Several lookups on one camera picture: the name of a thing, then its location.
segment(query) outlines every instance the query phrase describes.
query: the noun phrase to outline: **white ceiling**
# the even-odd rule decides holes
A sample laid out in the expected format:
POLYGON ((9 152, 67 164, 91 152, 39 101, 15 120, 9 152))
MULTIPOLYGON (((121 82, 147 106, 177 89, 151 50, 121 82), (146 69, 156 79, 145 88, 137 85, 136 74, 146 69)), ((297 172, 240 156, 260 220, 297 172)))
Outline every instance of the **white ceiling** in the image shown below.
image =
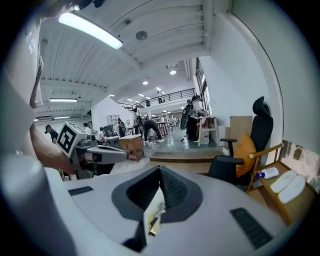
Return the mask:
POLYGON ((109 94, 115 95, 116 101, 127 98, 142 101, 138 94, 155 97, 155 87, 166 94, 191 88, 184 63, 179 61, 208 55, 211 34, 207 31, 206 17, 212 15, 203 4, 208 6, 210 2, 108 0, 100 8, 91 4, 77 12, 120 36, 123 47, 119 50, 58 23, 57 18, 44 21, 39 36, 44 62, 41 78, 44 106, 35 110, 37 116, 85 115, 91 104, 109 94), (144 41, 136 39, 141 30, 148 33, 144 41), (177 64, 176 75, 170 75, 165 67, 171 64, 177 64), (149 82, 147 86, 142 85, 145 80, 149 82), (50 98, 58 97, 80 98, 77 103, 50 103, 50 98))

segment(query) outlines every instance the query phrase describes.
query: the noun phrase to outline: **floor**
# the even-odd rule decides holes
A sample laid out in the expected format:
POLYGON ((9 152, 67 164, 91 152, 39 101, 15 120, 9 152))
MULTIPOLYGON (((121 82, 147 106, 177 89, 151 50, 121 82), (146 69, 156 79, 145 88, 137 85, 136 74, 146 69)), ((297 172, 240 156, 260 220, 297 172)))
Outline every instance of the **floor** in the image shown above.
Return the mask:
POLYGON ((199 149, 206 151, 212 150, 213 148, 222 150, 222 147, 217 146, 213 140, 210 140, 208 144, 203 144, 198 147, 198 143, 187 141, 185 135, 186 131, 181 130, 180 128, 177 128, 174 131, 168 131, 168 135, 163 138, 164 142, 160 143, 157 139, 154 139, 143 146, 145 158, 142 158, 139 162, 129 159, 124 162, 116 163, 110 174, 126 173, 143 168, 149 164, 150 156, 155 152, 196 152, 199 149))

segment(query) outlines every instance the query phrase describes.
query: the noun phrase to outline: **office chair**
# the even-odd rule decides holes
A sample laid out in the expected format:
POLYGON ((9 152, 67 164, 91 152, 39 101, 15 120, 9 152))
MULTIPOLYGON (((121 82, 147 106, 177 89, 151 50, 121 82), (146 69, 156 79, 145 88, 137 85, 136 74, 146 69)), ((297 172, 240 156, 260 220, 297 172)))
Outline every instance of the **office chair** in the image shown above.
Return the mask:
MULTIPOLYGON (((254 143, 256 152, 260 152, 265 149, 274 127, 274 120, 270 116, 268 106, 264 104, 264 99, 264 96, 258 98, 252 106, 252 110, 256 116, 253 119, 250 138, 254 143)), ((208 176, 234 185, 248 186, 251 181, 251 174, 255 167, 255 163, 250 171, 237 178, 236 165, 244 164, 244 159, 233 157, 234 148, 232 143, 237 140, 234 138, 222 138, 220 141, 228 143, 230 156, 215 156, 210 165, 208 176)))

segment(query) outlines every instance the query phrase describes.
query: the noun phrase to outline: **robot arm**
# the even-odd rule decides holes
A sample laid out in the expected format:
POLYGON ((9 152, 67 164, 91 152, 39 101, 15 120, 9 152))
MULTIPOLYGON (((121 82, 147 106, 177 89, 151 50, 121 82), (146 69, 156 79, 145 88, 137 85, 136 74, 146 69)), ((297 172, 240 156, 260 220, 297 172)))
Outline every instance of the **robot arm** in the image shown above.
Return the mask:
POLYGON ((69 158, 78 179, 109 174, 115 163, 128 159, 125 151, 98 145, 90 133, 67 121, 59 133, 56 145, 69 158))

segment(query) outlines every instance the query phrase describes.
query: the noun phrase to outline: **white bottle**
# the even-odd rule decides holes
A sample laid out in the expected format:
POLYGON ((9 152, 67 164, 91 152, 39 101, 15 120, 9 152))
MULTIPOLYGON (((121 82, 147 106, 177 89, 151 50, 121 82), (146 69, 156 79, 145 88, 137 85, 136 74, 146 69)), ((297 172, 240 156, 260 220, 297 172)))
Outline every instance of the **white bottle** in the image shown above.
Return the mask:
POLYGON ((268 169, 264 169, 261 173, 257 173, 256 177, 259 179, 261 178, 265 178, 265 179, 270 179, 272 177, 278 176, 279 175, 279 171, 276 167, 271 167, 268 169))

